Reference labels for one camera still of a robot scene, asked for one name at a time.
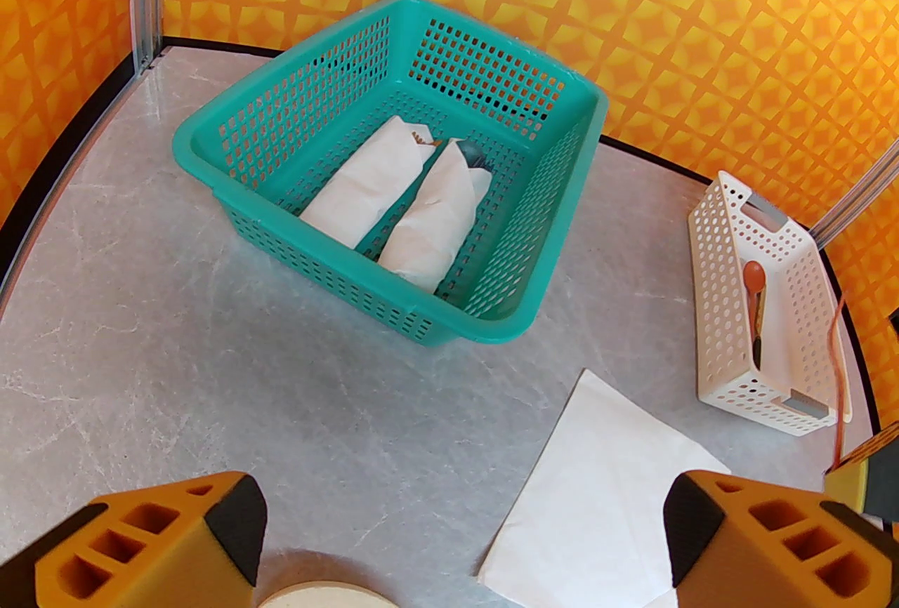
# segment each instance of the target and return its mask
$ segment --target gray marble tabletop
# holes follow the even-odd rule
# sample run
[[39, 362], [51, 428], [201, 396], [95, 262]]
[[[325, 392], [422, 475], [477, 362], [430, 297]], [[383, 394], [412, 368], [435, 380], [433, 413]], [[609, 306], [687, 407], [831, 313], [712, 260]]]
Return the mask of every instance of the gray marble tabletop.
[[[422, 348], [239, 239], [171, 158], [262, 62], [170, 50], [41, 229], [0, 319], [0, 560], [93, 496], [247, 470], [270, 506], [260, 597], [337, 579], [404, 608], [511, 605], [472, 575], [584, 367], [733, 472], [819, 489], [832, 429], [696, 399], [702, 185], [601, 146], [530, 331]], [[851, 387], [848, 448], [871, 434], [854, 364]]]

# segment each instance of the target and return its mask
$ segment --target basket rim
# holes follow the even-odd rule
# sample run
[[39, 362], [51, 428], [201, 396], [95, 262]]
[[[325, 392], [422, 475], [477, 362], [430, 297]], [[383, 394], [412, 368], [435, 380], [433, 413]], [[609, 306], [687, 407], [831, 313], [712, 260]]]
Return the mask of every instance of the basket rim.
[[[483, 319], [472, 316], [461, 307], [448, 303], [432, 293], [425, 293], [417, 286], [380, 267], [372, 259], [364, 257], [353, 249], [348, 249], [347, 246], [303, 223], [302, 220], [296, 219], [295, 223], [285, 224], [283, 221], [285, 212], [282, 208], [274, 206], [259, 194], [251, 191], [250, 188], [234, 181], [225, 172], [200, 158], [192, 148], [196, 132], [209, 126], [210, 123], [214, 123], [215, 116], [219, 111], [230, 110], [228, 89], [239, 87], [245, 91], [256, 91], [256, 89], [265, 91], [270, 88], [272, 74], [291, 65], [296, 56], [314, 51], [321, 44], [330, 44], [337, 34], [346, 30], [347, 26], [363, 21], [365, 18], [378, 14], [394, 4], [401, 4], [401, 2], [425, 5], [444, 15], [450, 15], [450, 17], [456, 15], [465, 21], [478, 22], [485, 32], [517, 44], [516, 48], [521, 50], [523, 55], [530, 55], [540, 62], [548, 63], [556, 71], [565, 73], [568, 81], [579, 84], [596, 100], [593, 116], [591, 116], [590, 124], [578, 148], [577, 158], [565, 184], [558, 210], [550, 220], [546, 238], [543, 245], [540, 246], [534, 267], [531, 269], [529, 277], [523, 282], [523, 296], [513, 312], [501, 319]], [[562, 246], [568, 235], [568, 228], [574, 219], [578, 199], [584, 190], [587, 173], [593, 164], [593, 156], [598, 147], [598, 139], [603, 132], [603, 123], [609, 109], [609, 100], [603, 89], [580, 73], [569, 69], [558, 60], [529, 46], [520, 39], [505, 34], [500, 29], [490, 27], [469, 15], [428, 0], [378, 1], [306, 38], [270, 62], [250, 72], [228, 89], [212, 98], [209, 103], [184, 120], [176, 129], [173, 140], [171, 140], [174, 159], [179, 166], [203, 184], [208, 185], [217, 200], [228, 204], [248, 218], [253, 217], [251, 220], [255, 223], [261, 224], [268, 232], [284, 240], [288, 245], [297, 246], [309, 258], [325, 267], [333, 268], [334, 259], [338, 258], [340, 269], [333, 270], [344, 275], [351, 283], [359, 285], [360, 288], [364, 288], [374, 296], [384, 297], [389, 303], [395, 304], [406, 313], [417, 313], [422, 319], [430, 320], [435, 325], [439, 324], [462, 338], [482, 343], [503, 343], [526, 332], [536, 319], [540, 304], [543, 302], [553, 268], [558, 262]], [[290, 229], [287, 235], [282, 230], [284, 225], [288, 225]]]

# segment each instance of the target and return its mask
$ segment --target orange cable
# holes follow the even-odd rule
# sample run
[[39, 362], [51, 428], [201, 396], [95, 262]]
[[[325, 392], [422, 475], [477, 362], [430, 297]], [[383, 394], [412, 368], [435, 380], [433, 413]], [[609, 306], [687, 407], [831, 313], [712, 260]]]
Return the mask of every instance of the orange cable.
[[844, 444], [844, 410], [846, 409], [846, 378], [844, 370], [842, 370], [840, 362], [840, 351], [837, 349], [837, 324], [840, 322], [840, 314], [842, 307], [846, 305], [846, 297], [842, 296], [840, 303], [837, 303], [837, 310], [834, 313], [834, 319], [831, 321], [831, 328], [827, 330], [827, 345], [831, 353], [831, 362], [834, 364], [834, 374], [836, 376], [837, 387], [837, 435], [834, 441], [834, 465], [831, 470], [840, 466], [842, 461], [842, 444]]

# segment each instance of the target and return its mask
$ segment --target teal plastic basket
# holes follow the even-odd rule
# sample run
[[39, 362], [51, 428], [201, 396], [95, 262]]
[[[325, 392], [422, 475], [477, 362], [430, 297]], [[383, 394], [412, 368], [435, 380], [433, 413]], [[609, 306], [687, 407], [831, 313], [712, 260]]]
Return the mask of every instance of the teal plastic basket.
[[[385, 0], [237, 82], [179, 127], [173, 151], [248, 242], [412, 341], [500, 343], [537, 315], [608, 107], [580, 74], [473, 18]], [[394, 114], [474, 140], [494, 172], [434, 294], [376, 264], [424, 172], [355, 251], [298, 219]]]

